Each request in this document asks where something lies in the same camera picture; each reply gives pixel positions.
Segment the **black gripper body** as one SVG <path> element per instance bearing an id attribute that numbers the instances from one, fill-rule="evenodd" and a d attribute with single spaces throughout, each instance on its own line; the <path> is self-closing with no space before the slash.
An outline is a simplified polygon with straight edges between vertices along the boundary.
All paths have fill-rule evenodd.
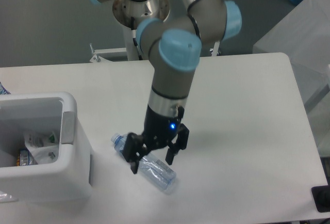
<path id="1" fill-rule="evenodd" d="M 147 107 L 143 133 L 152 137 L 152 151 L 167 147 L 170 141 L 175 143 L 185 112 L 182 106 L 176 110 L 178 113 L 174 117 L 167 117 L 156 113 L 149 106 Z"/>

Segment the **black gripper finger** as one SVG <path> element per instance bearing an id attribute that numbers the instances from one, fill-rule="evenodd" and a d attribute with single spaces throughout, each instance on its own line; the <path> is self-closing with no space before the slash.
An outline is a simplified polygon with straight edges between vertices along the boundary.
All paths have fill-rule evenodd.
<path id="1" fill-rule="evenodd" d="M 124 159 L 130 164 L 133 174 L 138 172 L 140 160 L 148 155 L 152 148 L 153 139 L 149 134 L 142 133 L 128 133 L 122 155 Z"/>
<path id="2" fill-rule="evenodd" d="M 174 157 L 178 154 L 179 150 L 184 150 L 187 147 L 189 138 L 189 129 L 181 123 L 177 132 L 177 139 L 175 143 L 169 142 L 168 151 L 166 154 L 166 162 L 168 165 L 173 164 Z"/>

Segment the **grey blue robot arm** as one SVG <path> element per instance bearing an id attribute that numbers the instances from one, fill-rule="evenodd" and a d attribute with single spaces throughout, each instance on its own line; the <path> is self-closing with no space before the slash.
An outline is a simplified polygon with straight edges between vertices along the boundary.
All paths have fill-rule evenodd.
<path id="1" fill-rule="evenodd" d="M 130 15 L 136 44 L 154 68 L 144 130 L 129 133 L 123 156 L 133 173 L 153 150 L 168 148 L 166 162 L 187 147 L 189 129 L 182 123 L 185 105 L 202 46 L 229 39 L 240 32 L 242 17 L 233 1 L 183 0 L 185 16 L 164 22 L 151 8 Z"/>

